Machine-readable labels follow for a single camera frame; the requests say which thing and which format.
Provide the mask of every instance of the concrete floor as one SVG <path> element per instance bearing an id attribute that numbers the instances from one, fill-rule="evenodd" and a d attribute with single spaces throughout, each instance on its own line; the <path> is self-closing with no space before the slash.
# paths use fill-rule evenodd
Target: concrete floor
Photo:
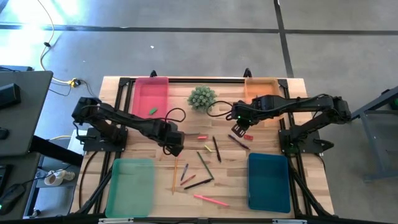
<path id="1" fill-rule="evenodd" d="M 9 0 L 0 23 L 48 24 L 35 1 Z M 271 0 L 46 1 L 56 24 L 138 27 L 222 27 L 277 29 Z M 280 0 L 286 29 L 397 30 L 395 0 Z M 33 26 L 0 30 L 0 64 L 40 70 L 42 42 L 49 31 Z M 161 32 L 56 32 L 44 64 L 64 80 L 79 77 L 99 93 L 105 75 L 286 77 L 279 34 Z M 287 35 L 294 77 L 304 78 L 309 95 L 340 95 L 354 111 L 398 83 L 398 36 Z M 51 86 L 67 91 L 62 86 Z M 49 93 L 36 134 L 70 134 L 70 117 L 85 88 L 70 96 Z M 365 184 L 375 160 L 359 120 L 330 125 L 323 139 L 335 143 L 325 153 L 335 213 L 344 218 L 396 223 L 398 179 Z"/>

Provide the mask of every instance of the computer mouse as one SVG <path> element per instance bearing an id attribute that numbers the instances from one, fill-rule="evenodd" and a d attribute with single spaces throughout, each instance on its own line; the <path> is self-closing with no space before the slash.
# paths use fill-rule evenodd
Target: computer mouse
<path id="1" fill-rule="evenodd" d="M 8 214 L 24 192 L 25 187 L 22 184 L 11 185 L 0 197 L 0 215 Z"/>

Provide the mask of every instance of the red tray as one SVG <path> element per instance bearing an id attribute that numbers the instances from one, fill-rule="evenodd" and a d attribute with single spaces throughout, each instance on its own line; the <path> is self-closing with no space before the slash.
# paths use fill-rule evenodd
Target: red tray
<path id="1" fill-rule="evenodd" d="M 169 96 L 169 78 L 137 78 L 134 84 L 134 98 L 131 113 L 141 118 L 164 118 L 167 113 Z"/>

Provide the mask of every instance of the green plant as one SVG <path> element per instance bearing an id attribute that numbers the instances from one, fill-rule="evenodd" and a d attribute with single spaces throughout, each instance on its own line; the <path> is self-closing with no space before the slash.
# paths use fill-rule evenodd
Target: green plant
<path id="1" fill-rule="evenodd" d="M 192 94 L 188 97 L 188 104 L 192 106 L 192 109 L 200 111 L 202 113 L 206 112 L 207 107 L 214 103 L 217 97 L 214 90 L 211 90 L 208 86 L 197 86 L 192 90 Z"/>

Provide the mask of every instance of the green tray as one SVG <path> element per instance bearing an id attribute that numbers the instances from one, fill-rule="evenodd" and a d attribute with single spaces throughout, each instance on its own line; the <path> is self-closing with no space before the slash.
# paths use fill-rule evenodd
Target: green tray
<path id="1" fill-rule="evenodd" d="M 154 205 L 154 179 L 152 159 L 116 159 L 113 162 L 106 217 L 147 217 Z"/>

